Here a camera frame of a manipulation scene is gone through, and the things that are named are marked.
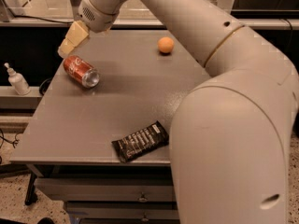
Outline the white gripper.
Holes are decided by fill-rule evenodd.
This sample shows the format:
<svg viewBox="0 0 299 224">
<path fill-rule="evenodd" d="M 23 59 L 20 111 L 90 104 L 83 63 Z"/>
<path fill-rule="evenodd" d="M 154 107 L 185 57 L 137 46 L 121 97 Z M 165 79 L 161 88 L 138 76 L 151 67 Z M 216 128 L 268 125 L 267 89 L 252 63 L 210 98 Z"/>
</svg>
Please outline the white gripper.
<svg viewBox="0 0 299 224">
<path fill-rule="evenodd" d="M 78 14 L 82 21 L 74 21 L 71 24 L 63 42 L 58 48 L 58 54 L 62 58 L 66 58 L 89 37 L 89 29 L 96 33 L 110 29 L 120 13 L 122 4 L 126 1 L 81 0 Z"/>
</svg>

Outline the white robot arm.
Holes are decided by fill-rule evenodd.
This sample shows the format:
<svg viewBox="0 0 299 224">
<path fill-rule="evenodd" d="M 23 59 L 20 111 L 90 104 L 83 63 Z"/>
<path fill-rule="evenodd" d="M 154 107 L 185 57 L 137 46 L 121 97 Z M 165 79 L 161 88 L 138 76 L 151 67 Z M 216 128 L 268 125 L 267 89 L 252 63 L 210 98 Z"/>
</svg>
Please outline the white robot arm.
<svg viewBox="0 0 299 224">
<path fill-rule="evenodd" d="M 126 0 L 79 0 L 62 56 L 109 29 Z M 292 62 L 207 0 L 141 0 L 210 79 L 180 103 L 170 161 L 181 224 L 287 224 Z"/>
</svg>

